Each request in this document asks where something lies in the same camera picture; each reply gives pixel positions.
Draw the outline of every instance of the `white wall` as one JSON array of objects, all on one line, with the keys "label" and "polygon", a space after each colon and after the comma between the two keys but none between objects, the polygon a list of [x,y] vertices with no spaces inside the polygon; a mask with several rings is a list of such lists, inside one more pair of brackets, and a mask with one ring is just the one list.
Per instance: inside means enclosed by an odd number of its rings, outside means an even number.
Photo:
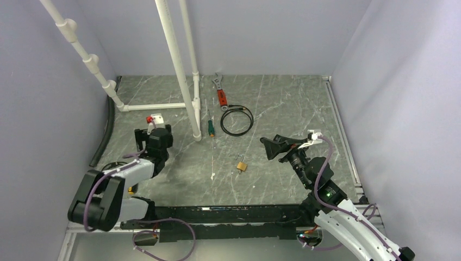
[{"label": "white wall", "polygon": [[461,260],[461,2],[372,1],[333,73],[365,192],[416,260]]},{"label": "white wall", "polygon": [[[78,0],[118,74],[174,74],[155,1]],[[201,74],[330,75],[370,0],[188,0]],[[191,74],[178,0],[168,1]]]},{"label": "white wall", "polygon": [[[75,0],[53,0],[115,78]],[[0,8],[1,260],[56,260],[106,122],[106,95],[37,0]]]}]

